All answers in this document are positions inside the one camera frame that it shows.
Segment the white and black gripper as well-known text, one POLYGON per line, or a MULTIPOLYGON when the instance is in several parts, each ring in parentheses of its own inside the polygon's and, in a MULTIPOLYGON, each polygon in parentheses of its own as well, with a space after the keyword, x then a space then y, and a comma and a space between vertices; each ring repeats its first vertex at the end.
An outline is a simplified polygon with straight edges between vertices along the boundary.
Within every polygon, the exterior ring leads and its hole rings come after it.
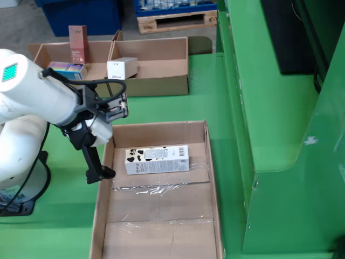
POLYGON ((76 150, 82 150, 88 165, 87 184, 103 179, 112 179, 116 172, 103 166, 96 146, 105 144, 112 136, 112 126, 94 114, 72 114, 70 117, 57 120, 56 126, 63 132, 76 150))

